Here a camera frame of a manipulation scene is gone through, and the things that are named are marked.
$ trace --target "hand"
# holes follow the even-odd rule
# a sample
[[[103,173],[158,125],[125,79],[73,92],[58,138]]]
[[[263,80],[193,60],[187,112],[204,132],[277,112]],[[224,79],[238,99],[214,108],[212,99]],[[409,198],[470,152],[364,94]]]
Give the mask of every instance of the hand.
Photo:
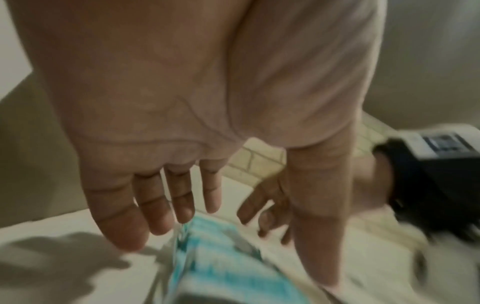
[[[249,137],[287,149],[291,230],[312,277],[336,280],[355,125],[380,48],[382,0],[9,0],[20,39],[78,156],[88,206],[123,250],[207,210]],[[304,220],[296,225],[296,219]],[[301,247],[317,232],[315,256]],[[323,259],[332,266],[309,267]]]
[[[295,211],[295,206],[291,204],[290,190],[288,188],[288,172],[282,172],[273,175],[260,184],[258,184],[251,195],[243,202],[238,209],[237,216],[243,224],[248,224],[260,211],[258,217],[260,237],[266,237],[268,233],[283,225],[289,225],[281,238],[284,245],[292,241],[292,230],[290,224],[292,220],[299,226],[305,226],[304,229],[315,229],[315,225],[304,222],[304,217]],[[387,205],[388,198],[392,192],[394,183],[393,170],[388,159],[383,154],[369,155],[359,157],[353,161],[353,187],[352,202],[350,205],[350,216],[361,212],[382,208]],[[265,205],[269,200],[273,205],[265,210]],[[325,235],[322,237],[322,231],[312,230],[309,237],[295,239],[295,245],[305,247],[312,253],[317,261],[310,262],[312,267],[333,267],[323,264],[324,257],[322,248],[316,247],[316,239],[335,238],[335,235]],[[301,259],[309,259],[310,256],[300,256]],[[306,269],[307,272],[317,273],[317,269]]]

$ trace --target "brick wall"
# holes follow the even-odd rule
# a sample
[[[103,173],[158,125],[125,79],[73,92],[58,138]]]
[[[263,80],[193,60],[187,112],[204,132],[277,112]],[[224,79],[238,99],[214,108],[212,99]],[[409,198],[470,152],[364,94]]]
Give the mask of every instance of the brick wall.
[[[386,137],[394,133],[394,129],[363,113],[362,123],[357,132],[355,156],[370,153],[374,144],[384,141]],[[231,158],[228,166],[223,169],[223,175],[255,186],[263,178],[280,171],[285,162],[286,154],[283,149],[269,146],[259,139],[252,138]],[[415,228],[400,226],[395,220],[393,212],[388,208],[354,217],[350,219],[349,225],[409,248],[415,248],[426,241],[425,237]]]

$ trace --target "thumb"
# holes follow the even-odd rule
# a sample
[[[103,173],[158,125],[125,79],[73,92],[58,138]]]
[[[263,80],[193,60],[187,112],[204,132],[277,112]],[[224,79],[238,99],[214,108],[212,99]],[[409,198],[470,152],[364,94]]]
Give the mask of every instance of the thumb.
[[[352,122],[318,144],[287,152],[295,249],[307,273],[321,285],[336,285],[340,276],[354,143]]]

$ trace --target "white wall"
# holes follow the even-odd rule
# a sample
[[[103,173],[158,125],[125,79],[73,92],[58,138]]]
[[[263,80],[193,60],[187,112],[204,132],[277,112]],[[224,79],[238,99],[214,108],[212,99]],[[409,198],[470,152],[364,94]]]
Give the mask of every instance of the white wall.
[[[0,100],[31,71],[7,6],[0,0]]]

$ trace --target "blue and white package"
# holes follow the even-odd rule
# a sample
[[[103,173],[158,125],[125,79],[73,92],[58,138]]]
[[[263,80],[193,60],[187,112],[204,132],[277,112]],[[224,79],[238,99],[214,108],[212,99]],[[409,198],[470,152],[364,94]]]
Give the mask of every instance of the blue and white package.
[[[175,244],[167,304],[308,303],[236,227],[195,217],[182,227]]]

